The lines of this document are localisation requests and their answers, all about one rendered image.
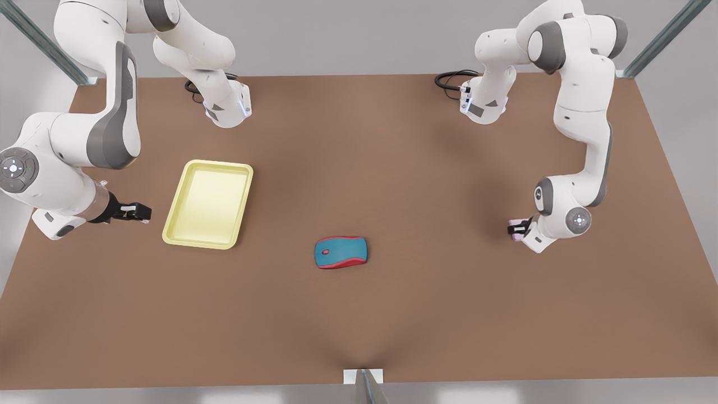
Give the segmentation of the pale yellow rectangular tray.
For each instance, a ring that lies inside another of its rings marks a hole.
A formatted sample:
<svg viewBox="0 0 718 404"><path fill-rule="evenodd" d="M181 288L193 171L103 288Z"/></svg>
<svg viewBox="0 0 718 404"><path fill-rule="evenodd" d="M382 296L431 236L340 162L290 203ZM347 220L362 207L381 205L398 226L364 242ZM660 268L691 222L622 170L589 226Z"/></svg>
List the pale yellow rectangular tray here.
<svg viewBox="0 0 718 404"><path fill-rule="evenodd" d="M254 170L248 164L193 159L183 169L162 233L169 245L232 248Z"/></svg>

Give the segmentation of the teal and red computer mouse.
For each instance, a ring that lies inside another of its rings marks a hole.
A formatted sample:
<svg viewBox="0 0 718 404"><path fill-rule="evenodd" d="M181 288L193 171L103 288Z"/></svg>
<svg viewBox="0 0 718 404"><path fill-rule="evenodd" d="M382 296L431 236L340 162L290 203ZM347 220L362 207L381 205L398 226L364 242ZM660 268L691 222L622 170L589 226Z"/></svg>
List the teal and red computer mouse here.
<svg viewBox="0 0 718 404"><path fill-rule="evenodd" d="M348 268L366 264L369 248L364 237L331 236L316 243L314 256L320 269Z"/></svg>

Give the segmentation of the silver frame post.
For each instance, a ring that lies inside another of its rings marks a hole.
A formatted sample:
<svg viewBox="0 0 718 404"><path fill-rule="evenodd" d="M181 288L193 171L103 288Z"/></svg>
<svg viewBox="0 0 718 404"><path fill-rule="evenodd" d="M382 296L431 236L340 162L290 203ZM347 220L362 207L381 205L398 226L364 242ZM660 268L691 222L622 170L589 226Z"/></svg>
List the silver frame post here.
<svg viewBox="0 0 718 404"><path fill-rule="evenodd" d="M343 383L354 384L352 404L389 404L381 389L384 369L343 370Z"/></svg>
<svg viewBox="0 0 718 404"><path fill-rule="evenodd" d="M615 76L618 79L635 79L711 2L713 0L688 0L625 69L615 71Z"/></svg>
<svg viewBox="0 0 718 404"><path fill-rule="evenodd" d="M97 77L88 77L82 72L79 66L13 0L0 0L0 13L76 85L88 86L98 83Z"/></svg>

